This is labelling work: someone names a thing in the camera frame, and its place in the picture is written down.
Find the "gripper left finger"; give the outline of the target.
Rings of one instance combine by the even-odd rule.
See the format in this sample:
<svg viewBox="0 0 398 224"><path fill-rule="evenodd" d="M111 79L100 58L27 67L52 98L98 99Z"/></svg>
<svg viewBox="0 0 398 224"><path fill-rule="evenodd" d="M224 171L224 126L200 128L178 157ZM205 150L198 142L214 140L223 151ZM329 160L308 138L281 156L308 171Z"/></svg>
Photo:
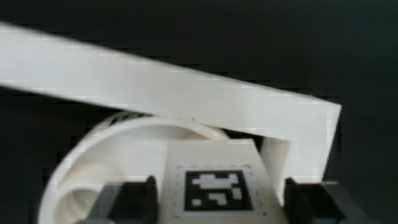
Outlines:
<svg viewBox="0 0 398 224"><path fill-rule="evenodd" d="M157 178L150 176L139 182L109 183L102 189L89 214L75 224L157 223Z"/></svg>

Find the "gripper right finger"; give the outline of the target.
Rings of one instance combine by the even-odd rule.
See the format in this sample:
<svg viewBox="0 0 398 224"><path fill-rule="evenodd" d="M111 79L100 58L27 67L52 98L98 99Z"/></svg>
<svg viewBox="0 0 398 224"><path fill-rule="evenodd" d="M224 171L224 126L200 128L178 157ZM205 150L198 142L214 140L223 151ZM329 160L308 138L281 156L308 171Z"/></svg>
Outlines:
<svg viewBox="0 0 398 224"><path fill-rule="evenodd" d="M285 213L290 224L377 224L338 182L285 180Z"/></svg>

